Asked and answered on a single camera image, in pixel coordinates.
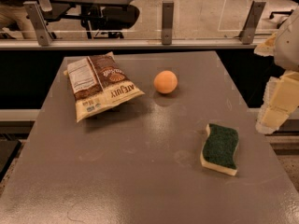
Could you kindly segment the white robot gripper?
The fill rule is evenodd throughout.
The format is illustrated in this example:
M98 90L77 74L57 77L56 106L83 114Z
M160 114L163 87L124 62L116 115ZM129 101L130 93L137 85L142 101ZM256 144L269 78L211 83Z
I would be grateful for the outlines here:
M254 53L263 57L274 55L276 65L291 70L281 77L270 77L264 90L256 130L271 134L299 106L299 7L283 22L278 33L271 34Z

